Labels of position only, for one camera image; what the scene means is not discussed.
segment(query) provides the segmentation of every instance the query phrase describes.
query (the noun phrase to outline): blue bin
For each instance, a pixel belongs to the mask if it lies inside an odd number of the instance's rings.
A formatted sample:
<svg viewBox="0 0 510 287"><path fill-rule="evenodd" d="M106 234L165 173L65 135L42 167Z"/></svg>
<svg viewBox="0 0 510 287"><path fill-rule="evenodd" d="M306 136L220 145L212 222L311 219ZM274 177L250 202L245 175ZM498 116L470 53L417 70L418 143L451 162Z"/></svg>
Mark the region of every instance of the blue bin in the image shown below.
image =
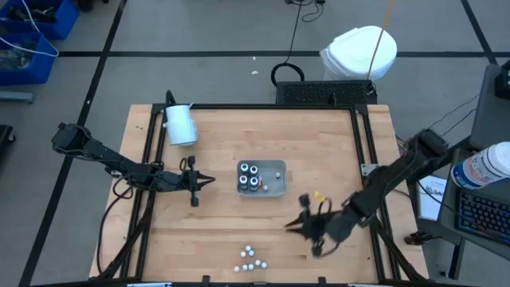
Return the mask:
<svg viewBox="0 0 510 287"><path fill-rule="evenodd" d="M55 50L41 33L20 33L1 35L4 40L11 44L22 43L23 38L28 38L37 43L36 51L55 54ZM14 49L0 41L0 49ZM44 84L49 77L55 57L34 54L30 65L25 69L0 69L0 85L28 85Z"/></svg>
<svg viewBox="0 0 510 287"><path fill-rule="evenodd" d="M63 40L66 39L71 29L74 26L74 23L78 19L78 15L80 12L76 8L71 0L25 0L26 5L30 8L30 3L33 2L42 2L48 3L51 6L58 7L57 12L55 13L55 18L57 19L57 23L44 23L44 22L35 22L41 33L43 33L46 38L50 40ZM9 13L11 6L21 7L23 10L26 10L23 6L22 0L9 0L0 10L0 25L4 26L10 32L14 33L30 33L34 32L32 27L32 23L22 22L22 21L13 21L13 20L1 20L2 18L6 18Z"/></svg>

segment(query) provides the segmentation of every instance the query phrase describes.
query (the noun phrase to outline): white mug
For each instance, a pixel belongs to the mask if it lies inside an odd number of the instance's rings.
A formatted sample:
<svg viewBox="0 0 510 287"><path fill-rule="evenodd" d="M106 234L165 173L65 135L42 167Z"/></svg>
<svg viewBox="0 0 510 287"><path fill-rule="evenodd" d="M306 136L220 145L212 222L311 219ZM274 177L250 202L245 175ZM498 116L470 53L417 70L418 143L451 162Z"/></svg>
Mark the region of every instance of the white mug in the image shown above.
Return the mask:
<svg viewBox="0 0 510 287"><path fill-rule="evenodd" d="M191 118L190 106L180 104L167 108L167 131L170 145L190 146L198 140L198 129Z"/></svg>

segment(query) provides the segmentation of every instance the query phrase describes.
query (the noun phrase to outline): paper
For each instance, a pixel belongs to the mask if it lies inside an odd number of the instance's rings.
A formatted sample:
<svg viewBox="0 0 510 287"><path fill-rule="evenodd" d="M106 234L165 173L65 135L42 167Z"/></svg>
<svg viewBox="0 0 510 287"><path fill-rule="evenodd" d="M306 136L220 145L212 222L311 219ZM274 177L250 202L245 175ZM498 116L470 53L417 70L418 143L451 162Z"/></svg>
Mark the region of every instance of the paper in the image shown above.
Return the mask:
<svg viewBox="0 0 510 287"><path fill-rule="evenodd" d="M435 199L437 199L439 202L443 201L443 194L445 193L446 188L446 179L440 179L430 175L420 180L420 183ZM439 210L441 209L441 204L433 200L430 195L425 193L419 184L417 189L418 217L437 221Z"/></svg>

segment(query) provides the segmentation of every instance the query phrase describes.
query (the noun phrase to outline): wooden table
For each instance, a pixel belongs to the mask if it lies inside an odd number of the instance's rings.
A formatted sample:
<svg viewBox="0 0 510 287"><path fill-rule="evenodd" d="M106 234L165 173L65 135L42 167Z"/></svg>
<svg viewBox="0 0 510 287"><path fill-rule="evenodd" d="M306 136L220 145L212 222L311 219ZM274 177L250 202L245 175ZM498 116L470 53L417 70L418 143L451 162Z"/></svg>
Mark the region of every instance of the wooden table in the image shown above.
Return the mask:
<svg viewBox="0 0 510 287"><path fill-rule="evenodd" d="M379 162L392 163L399 153L389 109L386 105L374 105L369 106L369 111ZM131 107L120 153L132 160L142 159L150 112L150 105ZM356 227L334 254L320 260L312 257L311 242L283 229L300 212L299 195L319 191L332 198L337 209L353 191L361 189L349 111L207 109L192 110L192 116L198 125L198 142L193 147L166 145L165 168L179 172L179 160L195 155L196 168L217 180L198 193L198 208L190 207L189 192L157 194L144 281L201 281L203 275L210 275L211 281L222 282L314 283L321 276L330 283L377 282L368 228ZM361 117L359 125L363 126ZM363 143L369 163L364 139ZM239 196L236 164L242 159L284 160L288 193L280 199ZM398 189L407 191L405 184ZM114 199L115 195L110 194L108 204ZM386 200L397 246L416 270L428 277L422 248L403 241L417 230L410 200L398 193L388 195ZM108 215L101 250L103 267L124 243L132 204L132 200L120 200ZM312 200L314 212L317 205ZM240 252L246 245L254 248L254 258L241 258ZM327 239L324 250L331 246ZM390 277L382 242L381 247L386 277ZM139 247L134 247L130 274L134 274L138 252ZM268 268L233 271L234 266L255 259L266 261ZM94 275L97 275L95 263L91 269L91 276Z"/></svg>

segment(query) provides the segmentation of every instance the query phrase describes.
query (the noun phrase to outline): gray tray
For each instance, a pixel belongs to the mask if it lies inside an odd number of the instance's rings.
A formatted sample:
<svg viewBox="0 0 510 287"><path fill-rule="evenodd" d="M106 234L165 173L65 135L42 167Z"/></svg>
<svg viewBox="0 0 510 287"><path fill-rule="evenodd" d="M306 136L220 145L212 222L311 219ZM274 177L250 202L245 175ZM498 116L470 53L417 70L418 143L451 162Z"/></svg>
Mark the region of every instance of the gray tray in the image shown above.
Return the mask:
<svg viewBox="0 0 510 287"><path fill-rule="evenodd" d="M268 191L264 191L262 187L259 187L257 191L251 191L249 188L243 191L239 187L239 177L241 173L241 165L247 163L250 167L258 167L258 175L262 176L264 185L269 187ZM277 179L276 173L280 172L280 178ZM279 198L287 193L287 165L283 160L241 160L237 163L237 192L246 197L253 198Z"/></svg>

